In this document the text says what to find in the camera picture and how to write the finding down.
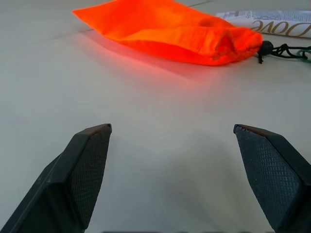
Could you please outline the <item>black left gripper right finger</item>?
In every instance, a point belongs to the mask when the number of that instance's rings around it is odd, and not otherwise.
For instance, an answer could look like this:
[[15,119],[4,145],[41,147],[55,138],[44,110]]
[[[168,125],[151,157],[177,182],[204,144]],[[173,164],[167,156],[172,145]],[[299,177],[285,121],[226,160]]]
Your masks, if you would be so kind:
[[236,124],[248,182],[275,233],[311,233],[311,164],[281,135]]

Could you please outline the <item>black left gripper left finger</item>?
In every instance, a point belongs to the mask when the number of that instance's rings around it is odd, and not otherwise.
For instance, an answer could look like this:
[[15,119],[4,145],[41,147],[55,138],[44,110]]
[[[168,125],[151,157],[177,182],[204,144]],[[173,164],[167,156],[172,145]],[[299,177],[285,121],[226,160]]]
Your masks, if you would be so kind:
[[40,173],[0,233],[84,233],[100,192],[111,124],[76,133]]

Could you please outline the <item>white Dove tube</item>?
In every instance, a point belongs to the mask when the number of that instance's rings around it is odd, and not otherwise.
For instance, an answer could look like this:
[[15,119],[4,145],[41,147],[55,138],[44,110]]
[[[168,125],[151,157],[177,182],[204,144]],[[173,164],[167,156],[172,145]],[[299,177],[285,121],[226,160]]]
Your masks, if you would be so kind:
[[260,33],[311,38],[311,11],[248,10],[217,13],[216,16]]

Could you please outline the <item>orange drawstring bag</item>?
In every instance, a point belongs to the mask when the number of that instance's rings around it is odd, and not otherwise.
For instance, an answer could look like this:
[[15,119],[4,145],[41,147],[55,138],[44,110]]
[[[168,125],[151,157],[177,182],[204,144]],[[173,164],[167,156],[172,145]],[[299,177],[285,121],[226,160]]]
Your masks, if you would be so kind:
[[177,62],[220,66],[252,57],[260,33],[174,0],[111,0],[73,10],[105,38]]

